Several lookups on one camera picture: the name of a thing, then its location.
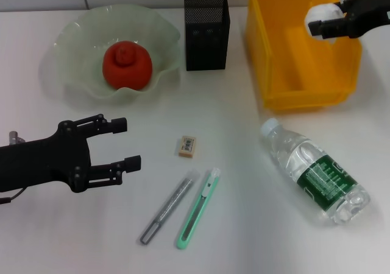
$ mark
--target bottle cap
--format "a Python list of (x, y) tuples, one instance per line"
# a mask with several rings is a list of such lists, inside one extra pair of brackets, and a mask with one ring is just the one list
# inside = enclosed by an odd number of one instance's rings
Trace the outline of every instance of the bottle cap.
[(278, 127), (280, 123), (275, 118), (268, 119), (260, 128), (260, 133), (263, 137), (267, 137), (273, 129)]
[[(309, 23), (312, 23), (314, 21), (324, 22), (324, 21), (343, 18), (343, 17), (344, 14), (342, 13), (341, 9), (334, 3), (316, 5), (309, 9), (305, 17), (306, 30), (308, 34), (311, 36)], [(314, 38), (317, 40), (323, 40), (322, 35), (316, 35), (314, 36)], [(329, 38), (327, 40), (334, 43), (336, 41), (336, 38)]]

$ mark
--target green glass bowl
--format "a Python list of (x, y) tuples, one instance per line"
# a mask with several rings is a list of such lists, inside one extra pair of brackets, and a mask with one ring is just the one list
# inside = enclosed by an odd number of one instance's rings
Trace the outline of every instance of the green glass bowl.
[[(69, 23), (54, 43), (58, 77), (98, 99), (142, 94), (154, 88), (164, 73), (179, 67), (179, 38), (180, 32), (149, 8), (119, 4), (91, 9)], [(104, 53), (118, 41), (138, 43), (151, 56), (151, 81), (139, 91), (116, 90), (103, 77)]]

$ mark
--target persimmon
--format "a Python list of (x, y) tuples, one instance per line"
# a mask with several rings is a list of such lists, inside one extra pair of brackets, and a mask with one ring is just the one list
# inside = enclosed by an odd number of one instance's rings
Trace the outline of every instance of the persimmon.
[(132, 41), (119, 41), (104, 54), (103, 76), (115, 89), (144, 88), (152, 77), (152, 69), (147, 50)]

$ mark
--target cable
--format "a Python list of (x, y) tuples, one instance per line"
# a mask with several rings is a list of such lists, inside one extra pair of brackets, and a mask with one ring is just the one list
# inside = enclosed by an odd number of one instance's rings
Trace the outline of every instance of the cable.
[(0, 205), (6, 204), (6, 203), (11, 203), (12, 200), (14, 200), (16, 197), (20, 196), (20, 194), (22, 194), (26, 189), (27, 188), (23, 188), (18, 193), (16, 193), (13, 197), (0, 198)]
[(16, 197), (19, 197), (20, 194), (22, 194), (26, 189), (27, 189), (27, 188), (23, 188), (22, 190), (19, 191), (19, 193), (15, 194), (13, 197), (11, 197), (11, 201), (12, 201), (13, 199), (15, 199)]

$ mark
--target eraser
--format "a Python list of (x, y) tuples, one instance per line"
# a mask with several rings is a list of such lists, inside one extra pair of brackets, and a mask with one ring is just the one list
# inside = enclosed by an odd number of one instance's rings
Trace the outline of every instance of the eraser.
[(180, 142), (179, 156), (192, 158), (194, 156), (195, 144), (195, 137), (183, 136)]

